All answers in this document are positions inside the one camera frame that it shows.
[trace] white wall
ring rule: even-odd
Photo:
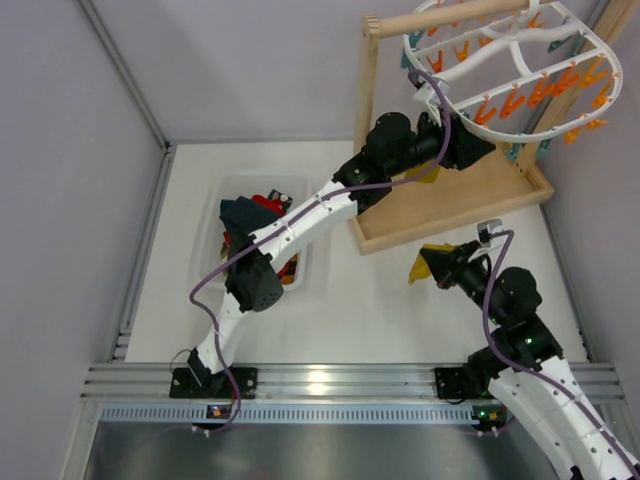
[[[585,333],[597,358],[616,364],[640,424],[638,28],[637,13],[614,48],[624,86],[605,116],[610,124],[571,146],[554,141],[543,169],[556,188],[546,210]]]
[[[563,3],[586,18],[595,1]],[[94,3],[166,135],[229,140],[351,137],[362,15],[403,15],[422,1]],[[416,118],[401,53],[400,37],[381,43],[376,110]],[[467,85],[495,86],[500,71],[485,68]]]
[[[70,0],[0,15],[0,478],[54,477],[160,151]]]

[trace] cable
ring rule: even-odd
[[[440,164],[440,162],[444,158],[445,154],[447,153],[447,149],[449,148],[449,142],[451,141],[451,113],[450,113],[449,103],[447,102],[447,99],[445,98],[444,93],[442,92],[442,90],[438,87],[438,84],[436,83],[436,81],[431,78],[431,75],[429,75],[426,72],[423,72],[422,70],[412,70],[411,72],[409,72],[409,80],[410,81],[412,81],[411,80],[412,78],[415,79],[416,76],[422,77],[433,88],[433,90],[434,90],[436,96],[438,97],[438,100],[440,101],[440,104],[442,106],[442,117],[443,117],[443,123],[444,123],[444,139],[443,139],[443,142],[442,142],[442,146],[440,147],[440,151],[438,152],[438,155],[436,156],[436,159],[433,162],[431,162],[431,164],[423,172],[420,172],[419,174],[413,175],[411,177],[407,177],[407,178],[404,178],[404,179],[401,179],[401,180],[392,181],[392,182],[374,183],[374,184],[370,184],[370,185],[356,185],[356,186],[353,186],[353,187],[341,188],[341,189],[335,190],[335,191],[333,191],[331,193],[328,193],[327,195],[322,197],[320,200],[317,200],[316,202],[309,204],[306,208],[304,208],[298,214],[296,214],[291,220],[289,220],[289,226],[293,225],[298,220],[300,220],[302,217],[304,217],[307,213],[309,213],[311,210],[313,210],[317,206],[321,205],[321,202],[329,200],[329,199],[331,199],[333,197],[336,197],[338,195],[344,195],[344,194],[351,193],[351,192],[362,191],[362,190],[377,190],[377,189],[381,189],[381,188],[397,187],[397,186],[400,186],[400,185],[404,185],[406,183],[413,182],[413,181],[415,181],[415,180],[417,180],[417,179],[419,179],[419,178],[421,178],[421,177],[423,177],[425,175],[428,175],[429,173],[431,173],[431,171],[433,169],[435,169]],[[240,413],[240,409],[242,408],[242,395],[240,393],[240,387],[238,386],[238,382],[236,381],[235,377],[233,376],[233,373],[229,369],[229,366],[225,362],[224,357],[222,355],[222,349],[220,348],[220,338],[219,338],[219,335],[218,335],[218,332],[220,330],[220,325],[218,323],[218,319],[217,319],[216,315],[213,313],[213,311],[207,305],[205,305],[204,303],[202,303],[202,302],[200,302],[200,301],[198,301],[196,299],[196,295],[202,289],[202,287],[204,287],[207,283],[209,283],[217,275],[219,275],[223,271],[227,270],[235,262],[237,262],[241,258],[245,257],[249,253],[253,252],[254,250],[260,248],[261,246],[265,245],[266,243],[268,243],[268,242],[272,241],[273,239],[277,238],[278,236],[280,236],[285,231],[287,231],[287,227],[283,226],[283,227],[279,228],[278,230],[276,230],[275,232],[273,232],[272,234],[270,234],[267,237],[263,238],[259,242],[254,243],[250,247],[247,247],[246,249],[242,250],[241,252],[238,252],[236,255],[234,255],[233,257],[228,259],[224,264],[220,265],[213,272],[211,272],[209,275],[207,275],[202,280],[200,280],[200,282],[198,282],[198,284],[195,287],[193,287],[193,290],[191,290],[191,293],[189,294],[189,301],[193,305],[195,305],[196,307],[199,307],[202,310],[204,310],[204,312],[209,316],[209,318],[211,319],[211,322],[213,323],[213,328],[214,328],[214,346],[215,346],[215,350],[216,350],[216,356],[218,357],[218,361],[220,362],[220,365],[222,366],[222,370],[224,371],[225,375],[229,379],[229,382],[231,382],[231,386],[233,388],[233,391],[235,392],[236,398],[238,399],[238,404],[236,406],[236,409],[233,411],[233,413],[231,414],[231,416],[229,417],[227,422],[222,427],[220,427],[218,430],[216,430],[215,433],[221,433],[221,432],[227,430],[231,426],[233,421],[236,419],[236,417]]]
[[[176,363],[176,359],[183,353],[191,353],[191,350],[189,350],[188,348],[183,348],[173,356],[171,362],[169,362],[169,371],[171,372],[171,375],[173,375],[173,364]]]
[[[514,362],[513,360],[507,358],[505,355],[502,354],[502,352],[496,346],[495,342],[493,341],[493,338],[491,337],[490,326],[489,326],[491,322],[490,315],[489,315],[489,303],[491,301],[491,294],[493,292],[493,287],[495,285],[495,282],[498,276],[498,271],[500,270],[502,261],[507,255],[507,250],[511,246],[514,233],[513,233],[513,230],[506,230],[504,232],[496,233],[492,236],[494,238],[507,236],[507,241],[502,247],[502,250],[500,250],[500,254],[498,255],[498,258],[493,266],[493,271],[489,276],[489,281],[487,283],[487,288],[484,294],[484,300],[482,302],[482,328],[484,330],[484,336],[489,345],[489,349],[493,352],[496,358],[498,358],[498,360],[500,360],[505,365],[513,368],[515,371],[524,372],[529,375],[533,375],[534,377],[548,383],[549,385],[553,386],[553,388],[555,388],[556,390],[562,392],[567,398],[569,398],[569,400],[574,402],[576,406],[582,411],[582,413],[584,413],[584,415],[589,419],[589,421],[594,426],[594,428],[602,434],[602,436],[607,441],[607,443],[611,446],[611,448],[619,455],[622,462],[631,472],[633,478],[635,480],[640,480],[640,472],[636,470],[633,463],[631,463],[631,460],[629,460],[629,457],[627,457],[627,455],[624,453],[622,448],[620,448],[620,445],[618,445],[618,442],[616,441],[615,437],[613,437],[612,435],[609,434],[609,432],[606,431],[605,426],[600,423],[600,421],[595,417],[595,415],[593,415],[593,413],[591,413],[591,411],[585,405],[583,405],[580,402],[580,400],[568,388],[566,388],[560,382],[556,382],[553,378],[550,378],[540,372],[536,372],[533,369],[529,369],[524,365],[520,365],[519,363]]]

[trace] wooden base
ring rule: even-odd
[[[534,165],[526,174],[495,151],[463,171],[441,170],[435,183],[397,187],[352,220],[360,253],[367,255],[453,228],[536,205],[553,187]]]

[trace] translucent plastic container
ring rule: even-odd
[[[193,262],[191,277],[194,285],[220,266],[220,250],[224,241],[224,225],[220,220],[220,201],[235,200],[239,196],[251,198],[253,195],[268,196],[271,190],[278,190],[293,199],[289,209],[296,208],[311,196],[311,183],[308,178],[297,172],[245,170],[228,173],[220,178],[214,188],[211,201],[206,206]],[[285,291],[297,288],[304,278],[308,247],[298,254],[295,279],[289,285],[283,285]],[[205,287],[224,289],[226,276],[221,273]]]

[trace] orange clothespin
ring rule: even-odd
[[[593,63],[589,67],[589,70],[587,70],[587,72],[584,74],[584,77],[582,77],[582,81],[580,82],[581,89],[587,88],[589,85],[593,85],[594,83],[602,80],[604,77],[608,76],[611,73],[611,70],[605,69],[597,75],[593,74],[593,72],[595,72],[602,63],[603,58],[604,57],[602,56],[598,56],[598,58],[593,61]]]
[[[489,100],[489,95],[485,95],[484,102],[482,103],[482,105],[480,105],[480,108],[478,108],[476,116],[473,117],[473,121],[478,125],[484,125],[485,123],[487,123],[489,120],[491,120],[491,117],[493,117],[498,111],[495,107],[493,107],[487,113],[484,113],[484,109],[487,108],[487,105],[489,105]]]
[[[433,68],[434,72],[440,73],[442,71],[442,63],[444,62],[444,54],[442,53],[442,50],[438,50],[437,61],[432,62],[428,56],[427,56],[427,61],[429,62],[429,65],[431,65],[431,68]]]
[[[554,97],[557,97],[558,95],[562,95],[580,79],[579,73],[576,73],[575,75],[573,75],[573,71],[575,69],[576,69],[576,62],[571,62],[571,67],[566,69],[562,74],[562,76],[556,82],[556,86],[553,89],[553,93],[552,93]]]
[[[538,80],[536,86],[533,88],[533,93],[529,97],[529,101],[527,102],[527,106],[529,108],[535,107],[539,104],[547,95],[551,95],[555,85],[553,82],[550,82],[549,85],[545,85],[547,82],[547,72],[542,74],[542,78]]]
[[[452,23],[451,24],[452,27],[457,27],[458,25],[460,25],[460,22],[456,22],[456,23]]]
[[[607,95],[607,92],[609,92],[609,89],[612,86],[613,86],[613,77],[611,77],[607,82],[607,84],[602,88],[602,90],[600,90],[600,93],[591,104],[593,108],[600,108],[609,101],[609,96]]]
[[[480,48],[484,47],[485,45],[488,45],[491,42],[493,42],[493,38],[491,37],[478,37],[478,43],[480,44]]]
[[[571,145],[573,142],[576,141],[581,131],[582,131],[582,127],[576,127],[576,128],[572,128],[568,132],[565,132],[564,143],[566,143],[567,145]]]
[[[590,122],[588,122],[585,125],[585,128],[587,130],[595,130],[596,128],[600,128],[600,127],[606,125],[607,123],[609,123],[609,120],[600,120],[599,118],[596,118],[596,119],[591,120]]]
[[[538,21],[538,17],[540,17],[540,12],[536,13],[536,15],[531,20],[529,20],[529,23],[527,23],[527,28],[542,28],[547,24],[547,22],[536,23]]]
[[[507,118],[525,102],[526,98],[524,95],[520,95],[517,100],[514,100],[515,96],[518,94],[519,88],[520,87],[517,83],[513,84],[513,90],[511,90],[511,93],[507,96],[507,99],[504,101],[502,109],[500,110],[500,118]]]
[[[464,62],[469,56],[469,40],[464,41],[464,47],[462,47],[462,50],[458,50],[456,47],[453,47],[453,51],[456,52],[458,61]]]

